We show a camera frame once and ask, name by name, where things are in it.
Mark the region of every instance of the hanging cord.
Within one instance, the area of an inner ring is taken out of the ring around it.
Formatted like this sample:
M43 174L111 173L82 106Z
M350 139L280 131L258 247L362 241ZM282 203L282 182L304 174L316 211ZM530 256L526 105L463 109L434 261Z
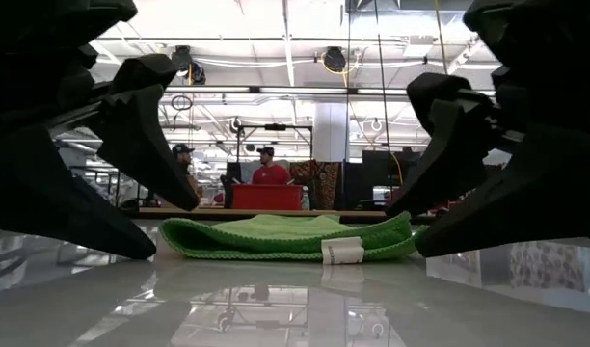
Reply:
M439 7L439 0L434 0L434 7L435 12L437 13L437 25L439 25L439 40L441 41L442 69L445 71L445 74L449 74L447 72L447 59L445 58L445 44L443 41L443 29L441 25L441 11Z
M389 139L388 97L385 94L385 69L383 67L383 46L381 45L381 25L379 23L379 5L377 0L374 0L374 15L376 17L377 41L379 44L379 61L381 63L381 84L383 85L383 110L385 117L385 132L388 140L388 155L393 158L395 164L398 166L398 178L400 180L400 185L402 185L402 169L400 168L400 162L398 162L398 158L396 158L393 152L391 152L391 142ZM391 184L391 181L389 182L389 196L391 200L393 200L393 184Z
M190 110L188 111L188 144L190 145L190 148L194 148L194 141L193 141L193 126L194 126L194 121L195 121L195 95L192 94L192 107L190 107ZM197 172L197 168L195 166L195 161L191 160L191 164L192 164L192 171L194 173Z
M346 88L348 90L349 88L349 84L351 82L351 71L357 67L357 60L359 58L356 58L355 64L353 65L353 67L348 68L351 65L351 2L349 1L349 8L348 8L348 13L349 13L349 30L348 30L348 41L347 41L347 45L346 45L346 66L342 68L342 72L339 73L342 75L342 81L344 81L344 88ZM337 72L333 72L331 71L327 66L325 66L325 55L326 53L324 52L323 54L321 54L321 64L323 65L323 67L330 73L334 73L336 74ZM344 117L346 118L346 137L344 138L344 158L342 159L342 165L340 165L342 172L341 172L341 184L340 184L340 200L342 201L342 203L340 204L340 208L343 208L346 206L346 202L345 202L345 192L346 192L346 180L344 179L344 176L346 174L345 171L345 163L346 163L346 158L347 158L347 153L350 154L350 141L349 141L349 135L350 135L350 119L349 119L349 105L351 104L350 101L350 95L349 93L346 94L346 115L344 115Z
M194 80L192 79L192 63L188 64L188 85L192 86L194 84Z
M348 88L348 82L346 81L346 77L349 75L349 73L345 73L342 75L342 80L344 81L344 87ZM351 108L351 114L353 115L353 118L355 119L355 122L357 123L357 127L360 129L360 131L362 132L362 135L365 137L365 140L368 141L368 143L375 148L376 145L374 145L374 142L372 142L372 140L370 140L370 138L367 137L367 135L365 135L365 131L363 131L363 126L360 123L360 120L357 118L357 115L355 114L355 108L353 107L353 103L351 103L351 101L348 101L348 94L346 95L347 97L347 105L348 107ZM387 118L386 118L386 125L385 127L387 129L389 129L389 124L387 123ZM400 185L402 185L402 183L404 182L402 179L402 168L400 168L400 162L398 162L398 158L396 158L395 154L393 154L393 152L390 150L389 154L391 154L391 158L393 158L393 161L395 161L395 165L398 167L398 178L400 179Z
M177 110L177 113L173 116L173 131L177 130L177 116L181 111Z

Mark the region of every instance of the wooden table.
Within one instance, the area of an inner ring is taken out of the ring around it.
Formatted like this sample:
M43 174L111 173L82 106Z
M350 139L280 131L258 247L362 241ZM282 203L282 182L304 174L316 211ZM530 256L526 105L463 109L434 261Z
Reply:
M207 221L237 221L252 218L258 214L272 214L287 217L317 217L324 215L340 216L340 222L344 224L375 224L386 221L389 217L382 211L334 211L334 210L313 210L313 211L272 211L272 210L249 210L249 209L227 209L216 207L199 207L193 211L184 211L179 208L140 208L139 212L132 215L133 218L141 219L167 219L167 218L189 218L194 220ZM413 224L428 225L435 220L434 217L420 216L412 220Z

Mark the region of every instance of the cable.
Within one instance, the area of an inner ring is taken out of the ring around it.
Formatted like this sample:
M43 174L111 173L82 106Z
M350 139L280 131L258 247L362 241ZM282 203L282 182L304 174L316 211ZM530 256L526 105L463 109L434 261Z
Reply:
M346 77L344 75L342 77L344 80L344 87L347 87ZM347 103L348 103L348 107L351 108L351 113L353 114L353 118L355 119L355 122L357 123L357 127L362 132L362 135L365 137L365 140L368 141L368 143L372 146L372 148L375 148L376 145L374 145L374 142L372 142L370 140L370 138L368 138L367 135L365 135L365 131L363 131L363 126L360 123L360 120L357 119L357 115L355 114L355 108L353 107L353 104L351 103L351 101L347 101ZM389 129L389 124L387 123L387 117L386 117L386 128ZM391 154L391 157L395 161L395 165L398 167L398 178L400 179L400 185L402 185L404 181L402 179L402 168L400 167L400 162L398 161L398 158L396 158L395 154L393 154L391 149L389 149L389 154Z
M388 98L385 94L385 70L383 69L383 47L381 46L381 29L379 25L379 5L377 0L374 0L374 15L376 17L376 27L377 27L377 41L379 42L379 61L381 63L381 84L383 85L383 108L385 111L385 131L388 138L388 154L395 160L395 164L398 166L398 177L400 178L400 186L402 186L402 169L400 168L400 162L398 158L395 157L393 152L391 152L391 143L389 139L389 120L388 120ZM389 184L389 196L391 201L393 201L393 185Z
M437 25L439 25L439 40L441 40L441 54L442 54L442 68L445 70L445 74L447 73L447 59L445 58L445 44L443 42L443 30L441 29L441 10L439 6L439 0L434 0L434 7L435 12L437 13Z
M351 13L351 3L349 2L349 8L348 8L348 13ZM323 52L323 54L321 54L321 65L330 73L335 74L335 72L331 71L326 65L325 65L325 56L326 56L327 52ZM349 67L351 65L351 15L349 14L349 29L348 29L348 41L347 41L347 47L346 47L346 65L345 67L342 68L342 73L339 73L342 75L342 81L344 82L344 88L348 89L349 88L349 82L351 80L351 69L348 69L345 71L346 67ZM349 141L349 137L350 137L350 121L349 121L349 105L351 104L351 101L349 100L349 93L346 94L346 136L344 137L344 158L342 159L342 163L340 165L341 168L341 176L344 177L346 174L346 159L348 157L349 153L349 146L350 146L350 141ZM346 180L344 178L341 179L341 184L340 184L340 200L341 200L341 204L340 204L340 209L342 209L343 207L346 206Z

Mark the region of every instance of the ceiling light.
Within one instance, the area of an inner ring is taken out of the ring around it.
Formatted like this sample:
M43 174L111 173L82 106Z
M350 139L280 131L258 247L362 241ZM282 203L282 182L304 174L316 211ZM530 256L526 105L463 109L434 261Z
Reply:
M346 88L289 88L261 87L261 93L310 93L310 94L346 94Z
M165 93L248 93L249 87L169 86Z
M357 90L358 94L374 94L374 95L382 95L383 91L385 91L385 95L406 95L407 90L404 89L370 89L370 88L359 88Z

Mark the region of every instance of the red shirt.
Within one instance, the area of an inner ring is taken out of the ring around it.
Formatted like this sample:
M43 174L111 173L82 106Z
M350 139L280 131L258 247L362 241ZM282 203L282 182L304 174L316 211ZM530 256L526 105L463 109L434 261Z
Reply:
M253 184L286 184L291 179L288 171L280 165L262 166L253 175Z

